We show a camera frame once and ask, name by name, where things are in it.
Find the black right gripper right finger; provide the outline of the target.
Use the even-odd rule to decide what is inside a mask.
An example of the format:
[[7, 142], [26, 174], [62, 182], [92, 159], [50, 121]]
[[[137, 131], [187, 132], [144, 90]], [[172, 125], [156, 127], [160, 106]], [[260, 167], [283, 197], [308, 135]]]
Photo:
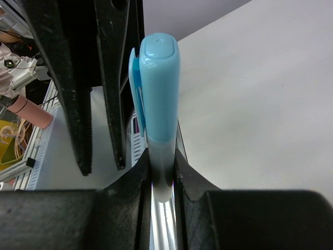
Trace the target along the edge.
[[332, 206], [306, 190], [222, 190], [175, 153], [179, 249], [332, 249]]

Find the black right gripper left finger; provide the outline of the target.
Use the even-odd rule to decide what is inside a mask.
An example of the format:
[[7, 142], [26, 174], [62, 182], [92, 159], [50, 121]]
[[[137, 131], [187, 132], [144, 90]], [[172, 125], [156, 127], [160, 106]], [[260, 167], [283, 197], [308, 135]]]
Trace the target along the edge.
[[148, 151], [103, 190], [1, 192], [1, 249], [149, 249]]

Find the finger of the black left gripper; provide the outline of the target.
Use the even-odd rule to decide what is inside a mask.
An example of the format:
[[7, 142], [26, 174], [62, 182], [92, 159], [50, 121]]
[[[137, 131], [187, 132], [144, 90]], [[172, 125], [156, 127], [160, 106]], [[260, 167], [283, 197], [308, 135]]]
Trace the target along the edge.
[[127, 126], [134, 110], [129, 57], [145, 36], [143, 1], [95, 1], [97, 46], [116, 167], [126, 167]]
[[25, 1], [24, 15], [51, 73], [82, 175], [92, 172], [91, 90], [100, 83], [93, 1]]

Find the light blue pen cap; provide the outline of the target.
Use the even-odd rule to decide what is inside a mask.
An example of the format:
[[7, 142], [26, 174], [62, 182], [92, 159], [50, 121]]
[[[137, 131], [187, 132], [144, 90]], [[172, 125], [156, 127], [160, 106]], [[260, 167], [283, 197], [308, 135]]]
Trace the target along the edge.
[[176, 39], [166, 33], [146, 36], [139, 54], [130, 53], [128, 75], [141, 135], [163, 143], [174, 139], [180, 82]]

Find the translucent light blue cap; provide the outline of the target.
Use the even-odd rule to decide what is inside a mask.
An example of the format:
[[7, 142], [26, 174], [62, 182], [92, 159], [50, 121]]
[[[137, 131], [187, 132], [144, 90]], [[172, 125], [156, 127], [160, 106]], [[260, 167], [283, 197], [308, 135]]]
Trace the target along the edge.
[[165, 203], [172, 196], [176, 138], [157, 141], [148, 137], [147, 143], [153, 194], [156, 201]]

